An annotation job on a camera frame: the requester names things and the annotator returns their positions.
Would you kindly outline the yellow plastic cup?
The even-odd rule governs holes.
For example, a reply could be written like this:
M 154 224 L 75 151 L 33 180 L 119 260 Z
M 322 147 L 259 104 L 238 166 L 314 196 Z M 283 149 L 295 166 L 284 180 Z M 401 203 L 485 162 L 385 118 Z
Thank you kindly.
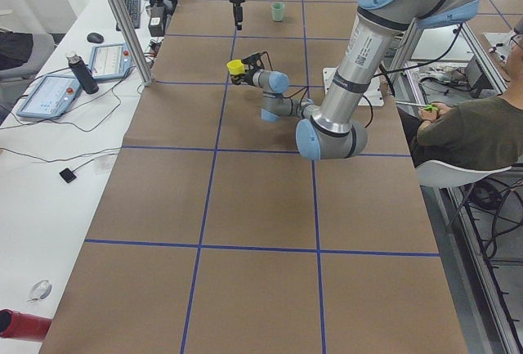
M 230 60 L 226 63 L 226 68 L 230 76 L 240 76 L 245 74 L 245 65 L 241 60 Z

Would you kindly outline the green plastic cup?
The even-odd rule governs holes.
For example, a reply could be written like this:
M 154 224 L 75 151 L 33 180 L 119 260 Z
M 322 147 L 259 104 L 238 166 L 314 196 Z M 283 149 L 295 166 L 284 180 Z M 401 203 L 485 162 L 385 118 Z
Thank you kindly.
M 283 2 L 273 2 L 270 6 L 271 18 L 274 22 L 284 20 L 285 4 Z

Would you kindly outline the black power adapter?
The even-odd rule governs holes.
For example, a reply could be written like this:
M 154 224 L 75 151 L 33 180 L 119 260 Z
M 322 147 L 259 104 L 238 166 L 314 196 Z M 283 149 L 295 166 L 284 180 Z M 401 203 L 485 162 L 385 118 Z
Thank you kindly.
M 151 37 L 162 37 L 165 34 L 166 12 L 164 6 L 150 8 L 148 30 Z

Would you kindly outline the black keyboard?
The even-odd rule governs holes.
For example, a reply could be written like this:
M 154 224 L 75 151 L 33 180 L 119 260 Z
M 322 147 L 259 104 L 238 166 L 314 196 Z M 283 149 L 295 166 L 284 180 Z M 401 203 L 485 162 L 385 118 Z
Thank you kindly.
M 135 29 L 141 27 L 141 0 L 123 0 Z

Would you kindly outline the blue teach pendant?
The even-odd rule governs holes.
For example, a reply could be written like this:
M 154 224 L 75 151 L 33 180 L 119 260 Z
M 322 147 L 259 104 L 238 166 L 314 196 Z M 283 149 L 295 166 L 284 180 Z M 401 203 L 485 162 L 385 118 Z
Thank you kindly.
M 126 43 L 96 45 L 92 48 L 89 68 L 96 81 L 121 79 L 132 65 Z
M 24 119 L 55 119 L 60 117 L 81 92 L 74 77 L 48 75 L 41 78 L 16 115 Z

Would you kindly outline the black computer mouse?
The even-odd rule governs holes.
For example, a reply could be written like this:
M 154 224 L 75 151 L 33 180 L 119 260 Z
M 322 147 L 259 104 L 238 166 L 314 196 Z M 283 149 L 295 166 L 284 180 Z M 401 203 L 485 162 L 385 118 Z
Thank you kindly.
M 91 32 L 89 33 L 87 36 L 86 36 L 86 40 L 89 42 L 89 43 L 103 43 L 105 41 L 104 37 L 99 34 L 99 33 L 95 33 L 95 32 Z

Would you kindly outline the black water bottle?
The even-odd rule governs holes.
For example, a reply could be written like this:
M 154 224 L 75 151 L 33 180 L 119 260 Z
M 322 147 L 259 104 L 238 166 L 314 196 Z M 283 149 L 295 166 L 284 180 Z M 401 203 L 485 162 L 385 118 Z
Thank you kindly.
M 99 91 L 99 86 L 93 78 L 83 58 L 76 52 L 68 52 L 66 55 L 69 68 L 80 83 L 86 94 L 94 94 Z

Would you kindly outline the white chair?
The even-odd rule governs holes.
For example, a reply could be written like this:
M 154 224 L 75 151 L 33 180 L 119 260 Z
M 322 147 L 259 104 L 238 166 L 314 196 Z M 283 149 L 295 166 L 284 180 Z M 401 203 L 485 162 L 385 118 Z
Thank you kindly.
M 430 160 L 418 165 L 415 171 L 418 175 L 420 186 L 441 189 L 473 184 L 489 175 L 503 173 L 511 168 L 511 166 L 508 166 L 505 168 L 481 171 L 460 168 L 439 160 Z

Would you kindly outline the small black device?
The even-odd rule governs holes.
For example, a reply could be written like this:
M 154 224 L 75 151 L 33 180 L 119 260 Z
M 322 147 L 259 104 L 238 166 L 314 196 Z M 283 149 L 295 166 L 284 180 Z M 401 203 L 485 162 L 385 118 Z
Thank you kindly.
M 71 170 L 70 168 L 64 168 L 63 170 L 61 170 L 59 172 L 59 175 L 66 183 L 71 183 L 72 181 L 74 181 L 77 178 L 74 171 Z

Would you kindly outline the person in olive shirt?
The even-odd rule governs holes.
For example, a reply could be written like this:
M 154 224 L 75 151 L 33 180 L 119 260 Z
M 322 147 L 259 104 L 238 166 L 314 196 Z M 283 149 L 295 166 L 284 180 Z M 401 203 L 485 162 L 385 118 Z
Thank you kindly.
M 488 171 L 509 167 L 522 156 L 522 32 L 511 37 L 505 70 L 510 78 L 500 96 L 440 102 L 418 115 L 398 110 L 413 164 L 439 160 L 460 168 Z

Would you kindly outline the white tape roll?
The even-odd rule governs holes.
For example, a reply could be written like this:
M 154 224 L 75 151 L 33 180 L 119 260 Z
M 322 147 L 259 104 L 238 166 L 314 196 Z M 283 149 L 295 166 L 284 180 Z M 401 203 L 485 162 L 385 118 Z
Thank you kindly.
M 40 280 L 30 289 L 28 302 L 42 301 L 50 295 L 51 291 L 52 283 L 49 280 Z

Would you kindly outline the red cylinder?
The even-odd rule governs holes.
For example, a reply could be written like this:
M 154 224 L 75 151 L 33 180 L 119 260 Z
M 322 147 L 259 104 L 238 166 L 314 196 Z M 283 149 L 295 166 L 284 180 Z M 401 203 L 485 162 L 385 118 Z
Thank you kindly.
M 50 329 L 52 319 L 10 309 L 1 310 L 1 338 L 41 343 Z

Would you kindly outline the aluminium frame post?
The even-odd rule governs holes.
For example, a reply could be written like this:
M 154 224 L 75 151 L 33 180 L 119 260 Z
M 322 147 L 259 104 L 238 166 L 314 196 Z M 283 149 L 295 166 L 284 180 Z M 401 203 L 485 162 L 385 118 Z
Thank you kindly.
M 123 34 L 125 43 L 128 45 L 135 62 L 136 69 L 141 76 L 142 83 L 148 87 L 152 81 L 152 73 L 148 66 L 140 41 L 136 35 L 133 23 L 123 0 L 107 0 L 114 18 Z

